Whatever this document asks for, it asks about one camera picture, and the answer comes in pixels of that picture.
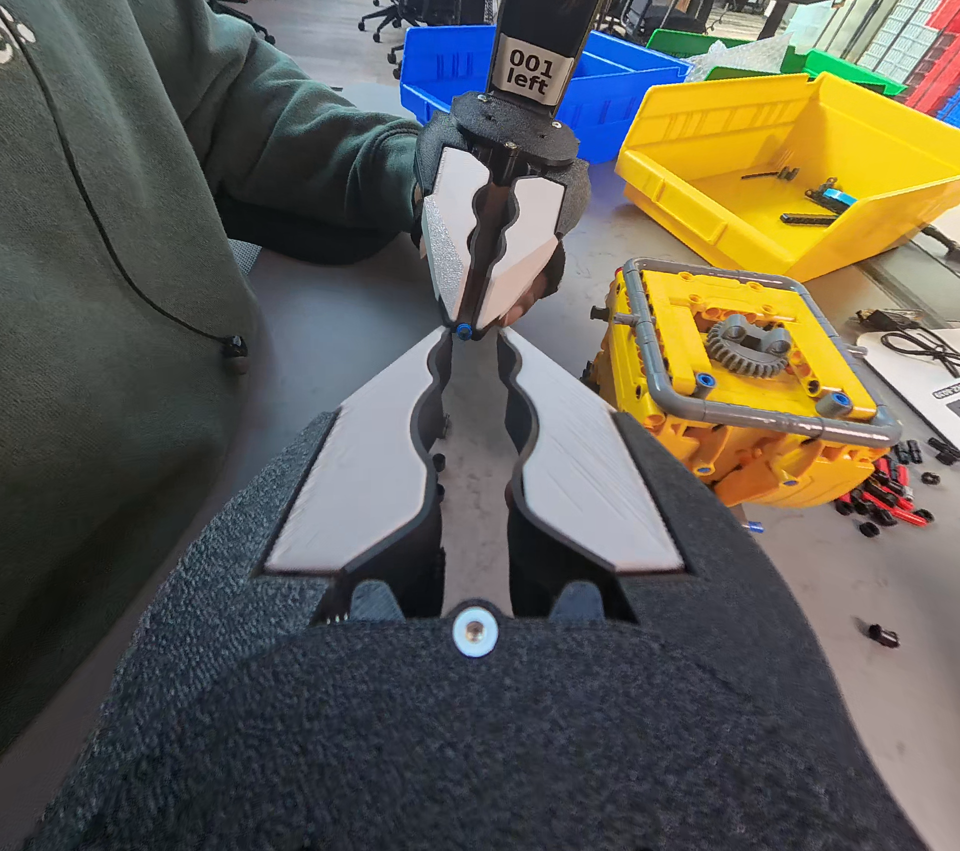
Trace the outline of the green storage bin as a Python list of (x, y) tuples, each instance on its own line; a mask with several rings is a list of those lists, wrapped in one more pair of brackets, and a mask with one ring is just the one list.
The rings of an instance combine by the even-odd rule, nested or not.
[(734, 49), (751, 44), (753, 41), (753, 39), (727, 38), (715, 34), (658, 28), (653, 31), (645, 47), (648, 51), (685, 60), (708, 53), (715, 44)]
[[(817, 49), (811, 49), (809, 52), (801, 54), (792, 45), (788, 46), (778, 72), (782, 75), (805, 74), (811, 80), (821, 74), (830, 74), (890, 99), (902, 95), (907, 90), (905, 84), (871, 71), (866, 67), (834, 57)], [(773, 74), (774, 71), (757, 67), (723, 64), (710, 68), (705, 73), (703, 80), (768, 77)]]

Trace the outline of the pile of black red pins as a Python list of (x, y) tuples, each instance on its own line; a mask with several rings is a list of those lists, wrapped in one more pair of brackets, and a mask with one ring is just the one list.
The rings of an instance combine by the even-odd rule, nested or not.
[(927, 472), (924, 461), (917, 440), (900, 441), (873, 461), (868, 476), (852, 490), (834, 498), (831, 506), (838, 515), (853, 519), (858, 533), (868, 539), (878, 538), (899, 525), (928, 529), (936, 524), (936, 516), (917, 504), (911, 483)]

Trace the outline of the yellow storage bin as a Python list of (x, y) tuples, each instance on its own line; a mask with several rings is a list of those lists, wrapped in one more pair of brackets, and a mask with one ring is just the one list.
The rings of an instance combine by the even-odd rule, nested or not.
[[(799, 167), (792, 182), (742, 181)], [(649, 89), (620, 149), (625, 197), (711, 265), (806, 283), (903, 245), (958, 207), (959, 132), (829, 73)], [(857, 203), (827, 228), (805, 197), (829, 178)]]

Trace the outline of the person's left forearm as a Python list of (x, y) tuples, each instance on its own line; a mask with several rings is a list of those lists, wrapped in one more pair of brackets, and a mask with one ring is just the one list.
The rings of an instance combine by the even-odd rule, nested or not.
[(359, 110), (253, 29), (207, 13), (184, 130), (226, 235), (349, 265), (418, 226), (419, 126)]

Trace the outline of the stack of coloured plastic crates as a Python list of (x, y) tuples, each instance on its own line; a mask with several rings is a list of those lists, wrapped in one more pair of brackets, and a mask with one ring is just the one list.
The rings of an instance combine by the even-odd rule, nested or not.
[(883, 94), (959, 126), (959, 0), (871, 0), (849, 55)]

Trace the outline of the blue storage bin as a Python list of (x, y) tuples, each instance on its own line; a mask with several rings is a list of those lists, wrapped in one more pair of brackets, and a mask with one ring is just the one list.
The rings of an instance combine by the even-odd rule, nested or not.
[[(495, 41), (493, 25), (410, 28), (400, 65), (401, 104), (422, 124), (451, 101), (486, 88)], [(618, 158), (647, 91), (682, 83), (690, 63), (593, 31), (558, 110), (577, 137), (579, 158), (602, 164)]]

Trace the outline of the person's left hand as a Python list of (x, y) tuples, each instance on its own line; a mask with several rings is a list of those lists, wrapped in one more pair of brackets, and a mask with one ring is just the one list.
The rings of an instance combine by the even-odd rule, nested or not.
[(526, 315), (535, 304), (547, 296), (549, 280), (546, 269), (541, 271), (531, 282), (530, 286), (521, 294), (511, 307), (502, 315), (497, 324), (500, 327), (510, 327)]

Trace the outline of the yellow lego robot model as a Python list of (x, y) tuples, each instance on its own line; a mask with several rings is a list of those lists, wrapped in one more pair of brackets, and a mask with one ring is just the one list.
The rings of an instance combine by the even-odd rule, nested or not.
[(902, 437), (794, 279), (631, 257), (591, 317), (606, 332), (582, 381), (729, 508), (830, 504)]

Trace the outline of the blue black lego piece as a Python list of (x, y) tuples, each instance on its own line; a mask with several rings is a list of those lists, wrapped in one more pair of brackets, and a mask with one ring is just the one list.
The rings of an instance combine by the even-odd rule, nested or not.
[(836, 186), (836, 178), (828, 178), (822, 185), (809, 188), (804, 196), (817, 207), (835, 216), (840, 216), (858, 203), (858, 199)]

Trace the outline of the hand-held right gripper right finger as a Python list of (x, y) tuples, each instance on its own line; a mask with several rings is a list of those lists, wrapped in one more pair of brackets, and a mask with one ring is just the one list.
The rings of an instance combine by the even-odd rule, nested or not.
[(602, 616), (634, 617), (624, 581), (687, 568), (625, 416), (513, 329), (498, 334), (497, 369), (518, 455), (507, 531), (513, 615), (546, 618), (583, 583)]

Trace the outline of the clear plastic bag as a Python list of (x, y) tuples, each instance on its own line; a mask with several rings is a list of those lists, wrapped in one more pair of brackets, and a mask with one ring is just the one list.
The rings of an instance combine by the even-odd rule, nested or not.
[(726, 45), (717, 39), (708, 41), (706, 50), (688, 58), (690, 70), (685, 83), (705, 81), (717, 69), (748, 72), (760, 76), (789, 75), (802, 72), (808, 55), (798, 52), (790, 35)]

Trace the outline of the grey flat device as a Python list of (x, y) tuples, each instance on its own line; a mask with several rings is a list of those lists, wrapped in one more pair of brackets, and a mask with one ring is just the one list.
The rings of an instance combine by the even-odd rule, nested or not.
[(926, 233), (858, 264), (895, 302), (938, 327), (959, 322), (959, 257)]

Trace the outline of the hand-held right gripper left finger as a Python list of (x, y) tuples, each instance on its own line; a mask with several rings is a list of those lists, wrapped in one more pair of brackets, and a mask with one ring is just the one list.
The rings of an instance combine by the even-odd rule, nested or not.
[(262, 571), (325, 580), (318, 617), (346, 616), (365, 581), (388, 585), (406, 618), (440, 616), (446, 555), (431, 453), (451, 359), (440, 326), (346, 398), (281, 512)]

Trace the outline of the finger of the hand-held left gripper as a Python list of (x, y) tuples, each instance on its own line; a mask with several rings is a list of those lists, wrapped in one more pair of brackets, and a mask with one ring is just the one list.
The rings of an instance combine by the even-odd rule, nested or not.
[(545, 270), (559, 245), (557, 223), (565, 194), (564, 185), (545, 177), (524, 176), (510, 184), (506, 221), (494, 230), (491, 248), (476, 258), (476, 330), (506, 316)]
[(487, 265), (475, 265), (472, 235), (491, 193), (491, 171), (467, 150), (445, 146), (431, 193), (423, 198), (421, 232), (435, 297), (447, 324), (487, 328)]

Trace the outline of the black lego hub connector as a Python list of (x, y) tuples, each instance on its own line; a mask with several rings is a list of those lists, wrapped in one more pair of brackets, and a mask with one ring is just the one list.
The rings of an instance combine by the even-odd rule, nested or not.
[[(451, 425), (450, 414), (444, 413), (442, 415), (442, 422), (441, 422), (439, 432), (438, 432), (438, 437), (437, 437), (437, 440), (439, 442), (443, 442), (448, 438), (450, 425)], [(434, 449), (431, 452), (431, 461), (434, 467), (434, 473), (435, 473), (435, 479), (436, 479), (435, 485), (436, 485), (437, 498), (438, 498), (438, 501), (442, 503), (446, 496), (446, 489), (445, 489), (445, 486), (441, 483), (440, 475), (444, 472), (444, 470), (447, 467), (447, 459), (446, 459), (446, 455), (443, 453), (443, 449), (440, 449), (440, 450)]]

